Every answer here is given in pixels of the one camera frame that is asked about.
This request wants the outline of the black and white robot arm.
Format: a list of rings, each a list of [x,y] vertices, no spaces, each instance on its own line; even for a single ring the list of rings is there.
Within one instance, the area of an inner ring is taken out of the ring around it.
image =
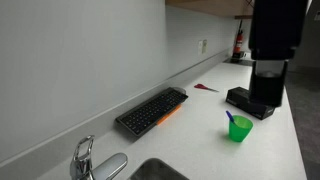
[[[288,61],[300,45],[307,9],[308,0],[255,0],[249,38],[251,101],[282,104]]]

